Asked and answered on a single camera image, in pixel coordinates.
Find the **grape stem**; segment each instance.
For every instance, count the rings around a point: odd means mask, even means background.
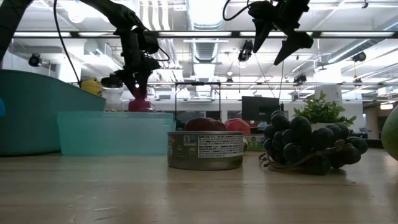
[[[259,156],[259,160],[260,160],[260,166],[263,164],[264,167],[268,167],[269,165],[271,165],[272,167],[276,168],[276,169],[288,169],[288,168],[292,168],[292,167],[296,167],[302,163],[304,163],[305,161],[312,159],[316,156],[323,156],[323,155],[328,155],[328,154],[334,154],[344,148],[350,147],[352,146],[352,144],[348,143],[345,144],[344,140],[337,140],[335,142],[335,146],[334,147],[329,147],[326,148],[324,150],[321,151],[315,151],[312,152],[308,155],[306,155],[303,159],[297,161],[297,162],[293,162],[293,163],[287,163],[286,165],[282,165],[279,164],[276,161],[272,161],[268,155],[268,153],[263,153],[262,155]]]

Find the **bunch of grapes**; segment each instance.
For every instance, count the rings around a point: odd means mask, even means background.
[[[365,140],[348,137],[349,130],[343,123],[329,124],[312,131],[307,118],[298,116],[289,122],[283,111],[273,112],[271,123],[264,129],[266,138],[264,147],[268,156],[279,164],[301,161],[313,152],[334,147],[337,140],[344,140],[345,143],[351,144],[333,154],[315,156],[300,164],[311,174],[325,175],[332,167],[338,169],[344,165],[355,164],[368,150]]]

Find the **potted plant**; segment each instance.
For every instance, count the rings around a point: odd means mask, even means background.
[[[303,110],[294,108],[294,116],[307,118],[312,124],[312,129],[325,127],[330,123],[344,123],[347,126],[354,124],[356,116],[350,119],[340,116],[340,113],[345,111],[345,109],[337,105],[335,101],[326,102],[325,97],[326,93],[323,91],[321,91],[319,99],[312,95],[309,99],[304,100],[306,105]]]

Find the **black monitor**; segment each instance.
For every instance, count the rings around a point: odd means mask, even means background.
[[[242,119],[271,123],[271,114],[279,110],[278,98],[242,96]]]

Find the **table surface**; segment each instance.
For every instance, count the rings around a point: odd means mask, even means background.
[[[370,149],[328,176],[189,171],[164,157],[0,158],[0,223],[398,223],[398,162]]]

